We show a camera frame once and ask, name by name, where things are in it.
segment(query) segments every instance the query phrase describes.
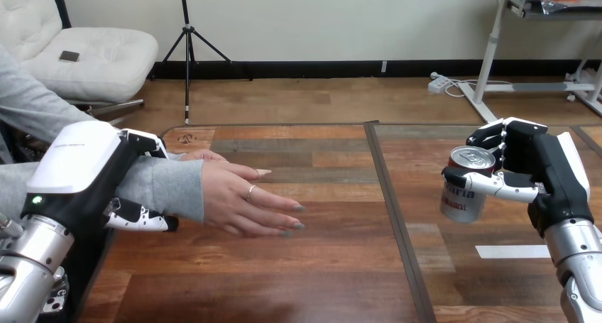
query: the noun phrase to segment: power strip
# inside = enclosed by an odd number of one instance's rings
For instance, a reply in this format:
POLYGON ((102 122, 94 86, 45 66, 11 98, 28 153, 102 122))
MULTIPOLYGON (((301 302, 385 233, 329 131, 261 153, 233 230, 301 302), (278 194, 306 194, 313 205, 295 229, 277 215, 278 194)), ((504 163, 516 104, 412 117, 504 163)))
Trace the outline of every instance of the power strip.
POLYGON ((451 84, 452 81, 449 78, 445 76, 439 76, 437 79, 429 83, 429 91, 434 92, 435 94, 442 94, 451 84))

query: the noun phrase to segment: fingernail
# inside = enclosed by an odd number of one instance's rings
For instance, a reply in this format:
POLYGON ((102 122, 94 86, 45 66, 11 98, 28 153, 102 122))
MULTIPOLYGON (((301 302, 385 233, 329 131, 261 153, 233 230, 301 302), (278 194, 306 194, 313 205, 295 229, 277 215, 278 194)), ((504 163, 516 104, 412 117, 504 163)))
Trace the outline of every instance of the fingernail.
POLYGON ((259 176, 264 176, 266 174, 271 173, 271 170, 267 170, 267 169, 257 169, 257 173, 259 173, 259 176))

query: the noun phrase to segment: white armchair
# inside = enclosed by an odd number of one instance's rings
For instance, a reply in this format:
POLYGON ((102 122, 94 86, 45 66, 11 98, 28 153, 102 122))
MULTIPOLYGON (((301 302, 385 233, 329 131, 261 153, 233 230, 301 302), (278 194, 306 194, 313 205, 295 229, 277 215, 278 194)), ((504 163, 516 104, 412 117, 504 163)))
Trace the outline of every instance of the white armchair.
POLYGON ((92 114, 142 105, 128 100, 158 54, 157 40, 144 32, 62 29, 55 0, 0 0, 0 43, 48 89, 69 103, 94 106, 92 114), (79 61, 59 61, 64 50, 79 53, 79 61))

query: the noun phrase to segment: ring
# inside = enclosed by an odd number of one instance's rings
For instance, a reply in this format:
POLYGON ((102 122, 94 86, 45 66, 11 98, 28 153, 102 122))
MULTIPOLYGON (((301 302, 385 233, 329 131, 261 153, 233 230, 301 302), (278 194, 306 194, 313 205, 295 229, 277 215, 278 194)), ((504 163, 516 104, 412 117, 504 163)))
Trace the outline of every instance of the ring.
POLYGON ((253 191, 253 188, 255 188, 255 185, 252 185, 251 188, 248 189, 248 194, 246 195, 247 202, 251 202, 251 192, 253 191))

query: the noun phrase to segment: robotic hand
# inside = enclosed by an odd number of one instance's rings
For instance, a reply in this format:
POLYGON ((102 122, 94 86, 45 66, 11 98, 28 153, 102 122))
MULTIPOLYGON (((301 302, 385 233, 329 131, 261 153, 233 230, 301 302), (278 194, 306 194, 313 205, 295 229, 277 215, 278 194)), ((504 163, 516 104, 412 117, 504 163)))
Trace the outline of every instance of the robotic hand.
POLYGON ((0 322, 32 323, 59 312, 68 282, 60 267, 76 239, 112 227, 175 231, 177 218, 115 198, 139 155, 167 158, 157 136, 100 121, 65 127, 27 183, 18 223, 0 214, 0 322))
POLYGON ((602 322, 602 244, 588 206, 589 182, 570 134, 546 132, 546 126, 515 118, 487 124, 466 144, 492 152, 494 171, 445 167, 442 174, 456 187, 529 203, 530 221, 564 287, 567 319, 602 322))

